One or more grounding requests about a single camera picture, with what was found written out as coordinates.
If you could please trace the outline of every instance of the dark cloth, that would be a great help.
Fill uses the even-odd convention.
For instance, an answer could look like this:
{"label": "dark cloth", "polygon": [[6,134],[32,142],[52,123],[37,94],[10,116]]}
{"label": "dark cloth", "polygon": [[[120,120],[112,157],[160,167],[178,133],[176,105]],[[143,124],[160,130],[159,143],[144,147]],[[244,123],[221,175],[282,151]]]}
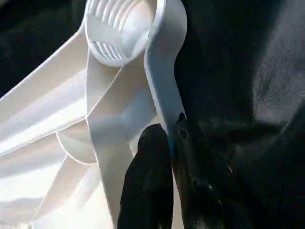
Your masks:
{"label": "dark cloth", "polygon": [[253,229],[245,196],[229,160],[180,115],[172,160],[185,229]]}
{"label": "dark cloth", "polygon": [[230,160],[258,228],[304,228],[305,1],[182,2],[188,121]]}
{"label": "dark cloth", "polygon": [[11,0],[0,8],[0,97],[79,28],[86,0]]}

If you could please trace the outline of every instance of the white plastic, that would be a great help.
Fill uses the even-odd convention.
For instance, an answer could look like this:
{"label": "white plastic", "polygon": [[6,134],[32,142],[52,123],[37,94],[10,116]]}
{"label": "white plastic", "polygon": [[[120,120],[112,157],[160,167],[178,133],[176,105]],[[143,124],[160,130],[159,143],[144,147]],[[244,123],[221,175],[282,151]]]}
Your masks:
{"label": "white plastic", "polygon": [[156,0],[89,0],[85,29],[93,55],[112,67],[136,58],[149,39],[156,6]]}
{"label": "white plastic", "polygon": [[[109,2],[113,9],[130,5]],[[35,229],[115,228],[141,132],[161,123],[171,138],[183,112],[173,65],[186,34],[185,10],[180,0],[135,0],[132,6],[131,14],[144,6],[155,14],[147,18],[149,36],[130,58],[105,65],[87,44],[83,23],[0,99],[0,221]],[[123,16],[133,24],[134,16]],[[115,18],[110,13],[108,23]],[[116,33],[111,36],[115,41]],[[176,189],[173,228],[183,228]]]}

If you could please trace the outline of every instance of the black fabric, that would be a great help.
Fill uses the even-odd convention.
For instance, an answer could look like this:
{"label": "black fabric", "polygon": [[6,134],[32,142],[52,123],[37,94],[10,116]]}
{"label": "black fabric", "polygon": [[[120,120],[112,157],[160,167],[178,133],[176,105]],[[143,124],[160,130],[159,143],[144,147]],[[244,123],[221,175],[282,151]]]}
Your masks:
{"label": "black fabric", "polygon": [[230,161],[257,228],[304,228],[305,1],[182,1],[189,122]]}
{"label": "black fabric", "polygon": [[185,229],[252,229],[243,189],[229,160],[181,114],[175,126],[173,171]]}
{"label": "black fabric", "polygon": [[11,0],[0,8],[0,97],[79,28],[86,0]]}

